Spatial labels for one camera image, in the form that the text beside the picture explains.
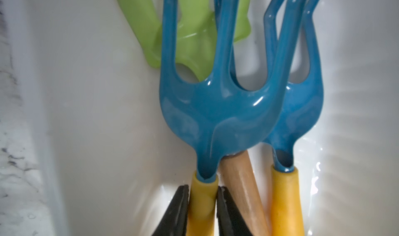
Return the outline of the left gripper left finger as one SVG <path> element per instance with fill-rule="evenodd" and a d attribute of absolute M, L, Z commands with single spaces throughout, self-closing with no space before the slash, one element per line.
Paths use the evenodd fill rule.
<path fill-rule="evenodd" d="M 187 233 L 189 186 L 177 188 L 152 236 L 185 236 Z"/>

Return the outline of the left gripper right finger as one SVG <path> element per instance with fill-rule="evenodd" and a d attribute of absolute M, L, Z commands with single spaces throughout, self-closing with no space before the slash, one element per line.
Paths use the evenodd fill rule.
<path fill-rule="evenodd" d="M 220 236 L 252 236 L 229 190 L 218 187 L 217 218 Z"/>

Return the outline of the white storage box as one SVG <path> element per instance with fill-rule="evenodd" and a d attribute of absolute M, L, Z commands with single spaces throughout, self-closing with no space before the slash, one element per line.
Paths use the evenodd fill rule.
<path fill-rule="evenodd" d="M 149 236 L 195 151 L 166 125 L 116 0 L 3 0 L 23 106 L 59 236 Z M 295 144 L 305 233 L 399 233 L 399 0 L 320 0 L 324 82 Z"/>

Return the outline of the blue fork yellow handle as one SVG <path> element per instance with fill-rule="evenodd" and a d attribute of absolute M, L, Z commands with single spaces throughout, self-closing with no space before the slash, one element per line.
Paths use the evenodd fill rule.
<path fill-rule="evenodd" d="M 177 4 L 164 0 L 160 104 L 169 128 L 197 155 L 196 178 L 213 184 L 222 168 L 227 185 L 253 234 L 268 233 L 261 201 L 249 202 L 245 193 L 258 194 L 247 149 L 265 139 L 283 107 L 289 72 L 306 0 L 272 0 L 269 11 L 286 1 L 276 54 L 269 59 L 270 76 L 259 90 L 241 87 L 234 75 L 236 20 L 239 0 L 216 0 L 217 44 L 213 69 L 198 83 L 188 83 L 176 71 Z"/>

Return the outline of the light green trowel wooden handle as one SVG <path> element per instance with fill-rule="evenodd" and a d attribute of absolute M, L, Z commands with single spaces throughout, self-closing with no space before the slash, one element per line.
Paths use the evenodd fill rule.
<path fill-rule="evenodd" d="M 161 20 L 153 0 L 117 0 L 151 67 L 161 66 Z M 211 73 L 217 44 L 216 12 L 210 0 L 178 0 L 181 17 L 177 25 L 176 62 L 188 67 L 199 81 Z M 270 235 L 247 150 L 225 156 L 219 172 L 255 236 Z"/>

